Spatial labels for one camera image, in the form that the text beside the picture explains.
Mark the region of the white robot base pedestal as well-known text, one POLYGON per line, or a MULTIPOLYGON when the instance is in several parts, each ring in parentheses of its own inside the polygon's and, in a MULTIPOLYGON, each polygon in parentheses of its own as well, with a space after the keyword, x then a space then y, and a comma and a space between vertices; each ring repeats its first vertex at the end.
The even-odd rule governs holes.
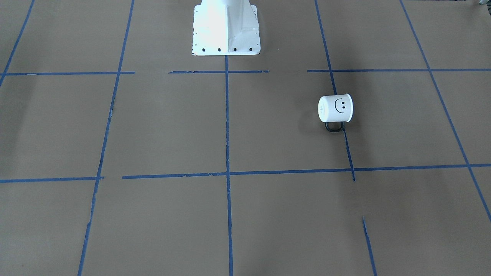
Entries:
POLYGON ((193 15, 193 55, 260 54, 258 10, 249 0, 202 0, 193 15))

